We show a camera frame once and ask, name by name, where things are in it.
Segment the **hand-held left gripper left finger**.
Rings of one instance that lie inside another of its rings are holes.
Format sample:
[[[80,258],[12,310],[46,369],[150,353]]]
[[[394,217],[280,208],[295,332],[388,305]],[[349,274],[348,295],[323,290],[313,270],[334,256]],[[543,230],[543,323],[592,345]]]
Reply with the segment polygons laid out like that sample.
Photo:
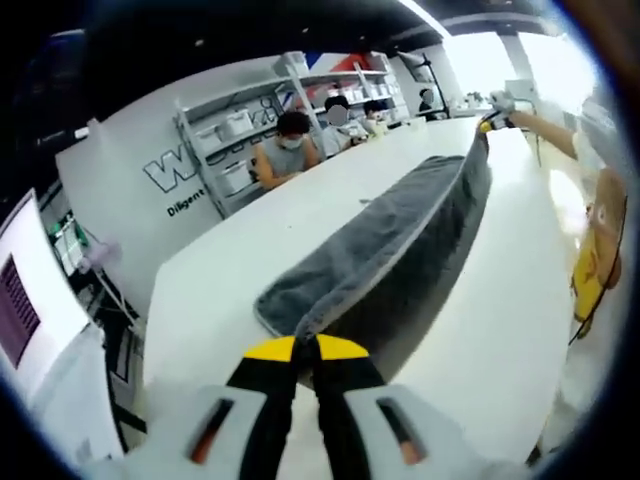
[[[85,466],[87,479],[273,479],[291,428],[296,340],[250,348],[224,385],[193,393],[119,460]]]

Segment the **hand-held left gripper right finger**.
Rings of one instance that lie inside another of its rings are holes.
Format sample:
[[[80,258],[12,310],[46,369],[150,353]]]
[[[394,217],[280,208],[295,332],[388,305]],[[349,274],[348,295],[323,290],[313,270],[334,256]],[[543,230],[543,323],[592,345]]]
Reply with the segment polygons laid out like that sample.
[[[387,384],[357,343],[312,341],[319,427],[337,479],[517,479],[489,460],[447,415],[403,385]]]

